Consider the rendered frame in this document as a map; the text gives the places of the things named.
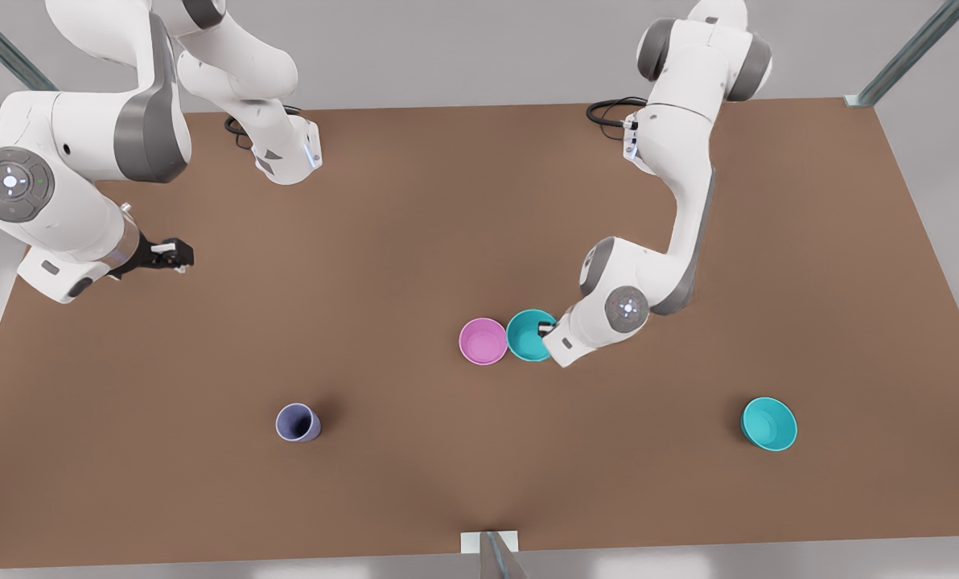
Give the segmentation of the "teal blue bowl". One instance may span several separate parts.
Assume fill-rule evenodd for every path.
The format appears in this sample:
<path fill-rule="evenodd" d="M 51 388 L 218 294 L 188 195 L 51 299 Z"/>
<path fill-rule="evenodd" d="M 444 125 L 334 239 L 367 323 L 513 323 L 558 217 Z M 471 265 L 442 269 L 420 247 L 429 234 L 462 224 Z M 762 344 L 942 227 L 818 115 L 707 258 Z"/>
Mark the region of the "teal blue bowl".
<path fill-rule="evenodd" d="M 550 357 L 542 342 L 541 328 L 553 327 L 556 318 L 539 309 L 527 309 L 513 315 L 506 327 L 508 349 L 519 359 L 541 362 Z"/>
<path fill-rule="evenodd" d="M 761 450 L 788 450 L 798 437 L 795 414 L 774 398 L 755 398 L 748 402 L 742 411 L 740 426 L 748 442 Z"/>

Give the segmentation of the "pink bowl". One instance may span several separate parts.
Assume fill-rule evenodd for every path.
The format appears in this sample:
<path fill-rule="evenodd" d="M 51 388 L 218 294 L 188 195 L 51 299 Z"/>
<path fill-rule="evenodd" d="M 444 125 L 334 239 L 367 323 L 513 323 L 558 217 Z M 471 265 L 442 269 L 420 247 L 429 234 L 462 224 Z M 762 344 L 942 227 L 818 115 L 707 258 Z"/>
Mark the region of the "pink bowl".
<path fill-rule="evenodd" d="M 508 334 L 497 320 L 475 318 L 462 327 L 458 345 L 459 351 L 470 363 L 493 365 L 508 352 Z"/>

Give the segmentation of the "purple cup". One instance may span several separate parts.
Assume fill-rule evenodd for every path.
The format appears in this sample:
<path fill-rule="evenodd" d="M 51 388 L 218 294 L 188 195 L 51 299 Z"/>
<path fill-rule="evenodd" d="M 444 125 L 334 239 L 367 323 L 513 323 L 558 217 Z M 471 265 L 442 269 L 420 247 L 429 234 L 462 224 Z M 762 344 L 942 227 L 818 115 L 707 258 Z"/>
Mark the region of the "purple cup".
<path fill-rule="evenodd" d="M 276 432 L 287 442 L 310 442 L 320 436 L 321 431 L 320 418 L 306 404 L 288 404 L 276 417 Z"/>

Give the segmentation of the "silver frame post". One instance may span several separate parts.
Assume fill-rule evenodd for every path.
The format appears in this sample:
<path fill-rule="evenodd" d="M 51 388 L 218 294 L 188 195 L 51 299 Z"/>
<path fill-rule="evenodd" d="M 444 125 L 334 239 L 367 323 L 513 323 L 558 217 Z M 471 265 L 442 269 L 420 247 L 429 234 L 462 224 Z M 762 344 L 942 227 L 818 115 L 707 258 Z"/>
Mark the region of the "silver frame post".
<path fill-rule="evenodd" d="M 461 532 L 460 552 L 477 554 L 479 579 L 528 579 L 517 560 L 518 531 Z"/>
<path fill-rule="evenodd" d="M 873 109 L 958 22 L 959 0 L 944 0 L 865 88 L 858 94 L 843 97 L 845 106 L 848 109 Z"/>
<path fill-rule="evenodd" d="M 0 63 L 31 91 L 58 91 L 41 70 L 0 30 Z"/>

